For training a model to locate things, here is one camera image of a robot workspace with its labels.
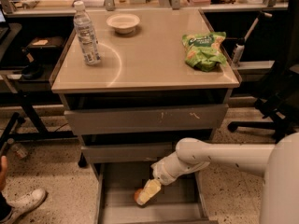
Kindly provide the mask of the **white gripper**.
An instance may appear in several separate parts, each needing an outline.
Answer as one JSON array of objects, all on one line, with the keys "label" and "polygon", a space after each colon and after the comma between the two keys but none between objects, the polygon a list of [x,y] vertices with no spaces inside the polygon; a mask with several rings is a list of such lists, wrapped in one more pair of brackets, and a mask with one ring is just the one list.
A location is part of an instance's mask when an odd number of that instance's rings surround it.
[{"label": "white gripper", "polygon": [[180,176],[205,169],[209,161],[197,159],[194,155],[179,156],[177,152],[160,159],[151,165],[152,175],[139,195],[139,205],[144,205],[161,190],[161,184],[167,186],[175,182]]}]

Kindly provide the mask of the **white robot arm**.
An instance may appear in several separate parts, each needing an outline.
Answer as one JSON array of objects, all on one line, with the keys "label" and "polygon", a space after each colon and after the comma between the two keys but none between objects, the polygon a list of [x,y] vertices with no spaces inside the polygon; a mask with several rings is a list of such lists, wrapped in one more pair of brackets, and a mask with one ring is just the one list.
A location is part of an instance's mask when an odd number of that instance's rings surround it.
[{"label": "white robot arm", "polygon": [[299,133],[290,134],[274,145],[209,144],[183,138],[172,154],[151,165],[153,178],[135,193],[136,203],[146,204],[162,186],[211,163],[263,178],[259,224],[299,224]]}]

